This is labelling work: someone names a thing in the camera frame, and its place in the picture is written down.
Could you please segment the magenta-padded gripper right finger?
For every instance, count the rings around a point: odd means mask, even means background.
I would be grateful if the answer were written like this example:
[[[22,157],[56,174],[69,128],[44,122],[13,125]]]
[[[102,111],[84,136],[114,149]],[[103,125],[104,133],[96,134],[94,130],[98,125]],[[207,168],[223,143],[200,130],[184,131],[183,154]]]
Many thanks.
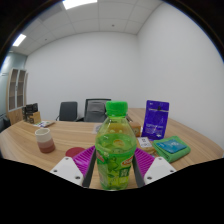
[[[153,157],[139,148],[135,150],[133,167],[139,188],[175,172],[175,168],[163,157]]]

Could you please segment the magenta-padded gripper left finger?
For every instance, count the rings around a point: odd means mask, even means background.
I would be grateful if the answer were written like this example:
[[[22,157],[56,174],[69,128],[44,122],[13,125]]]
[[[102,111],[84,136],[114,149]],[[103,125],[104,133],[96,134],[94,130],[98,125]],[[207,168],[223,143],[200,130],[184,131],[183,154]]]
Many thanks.
[[[74,157],[65,156],[51,170],[51,173],[76,185],[88,188],[91,183],[95,160],[96,150],[92,146]]]

